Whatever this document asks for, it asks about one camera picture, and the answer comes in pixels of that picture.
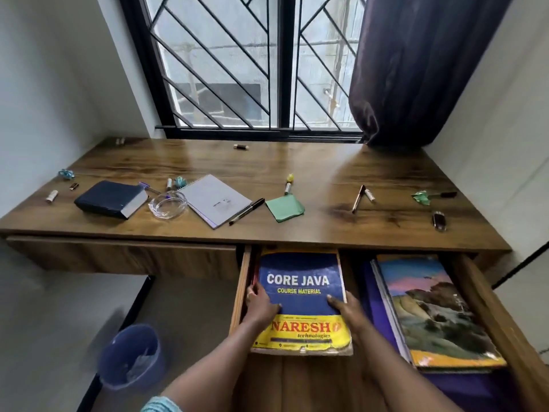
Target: window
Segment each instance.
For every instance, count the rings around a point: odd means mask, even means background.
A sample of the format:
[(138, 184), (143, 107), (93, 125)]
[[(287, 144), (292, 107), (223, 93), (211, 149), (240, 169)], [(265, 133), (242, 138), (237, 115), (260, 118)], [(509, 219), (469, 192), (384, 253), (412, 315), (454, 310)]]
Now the window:
[(365, 0), (121, 3), (168, 137), (360, 138), (348, 95)]

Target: dark blue book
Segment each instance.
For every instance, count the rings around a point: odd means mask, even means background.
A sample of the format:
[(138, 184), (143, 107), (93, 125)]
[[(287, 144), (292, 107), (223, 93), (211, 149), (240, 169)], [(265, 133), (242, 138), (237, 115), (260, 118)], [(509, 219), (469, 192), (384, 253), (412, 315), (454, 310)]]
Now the dark blue book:
[(337, 250), (264, 249), (256, 273), (271, 302), (282, 305), (252, 351), (351, 355), (351, 335), (327, 295), (346, 300)]
[(74, 203), (82, 211), (127, 220), (147, 198), (147, 192), (141, 186), (100, 181), (76, 198)]

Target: spiral notebook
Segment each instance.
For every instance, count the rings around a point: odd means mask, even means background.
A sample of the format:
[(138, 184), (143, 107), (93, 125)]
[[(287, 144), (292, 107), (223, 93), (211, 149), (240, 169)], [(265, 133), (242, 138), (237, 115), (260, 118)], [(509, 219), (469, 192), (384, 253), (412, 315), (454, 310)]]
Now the spiral notebook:
[(180, 191), (211, 228), (218, 228), (251, 204), (250, 199), (213, 175), (206, 175)]

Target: sleeve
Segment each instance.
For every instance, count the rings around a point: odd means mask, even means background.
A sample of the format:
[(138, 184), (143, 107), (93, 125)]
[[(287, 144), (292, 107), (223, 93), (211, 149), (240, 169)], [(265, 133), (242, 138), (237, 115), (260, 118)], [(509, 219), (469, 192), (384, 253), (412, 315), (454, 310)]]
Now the sleeve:
[(182, 412), (174, 402), (165, 396), (155, 396), (141, 409), (141, 412)]

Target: plastic bin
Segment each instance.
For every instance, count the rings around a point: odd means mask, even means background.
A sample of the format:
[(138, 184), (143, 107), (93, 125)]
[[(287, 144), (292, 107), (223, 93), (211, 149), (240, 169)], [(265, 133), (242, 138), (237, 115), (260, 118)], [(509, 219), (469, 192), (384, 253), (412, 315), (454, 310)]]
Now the plastic bin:
[[(128, 381), (127, 373), (140, 355), (152, 355), (147, 368)], [(160, 340), (154, 328), (135, 324), (120, 331), (105, 347), (98, 365), (104, 387), (117, 391), (127, 387), (147, 388), (162, 379), (166, 371)]]

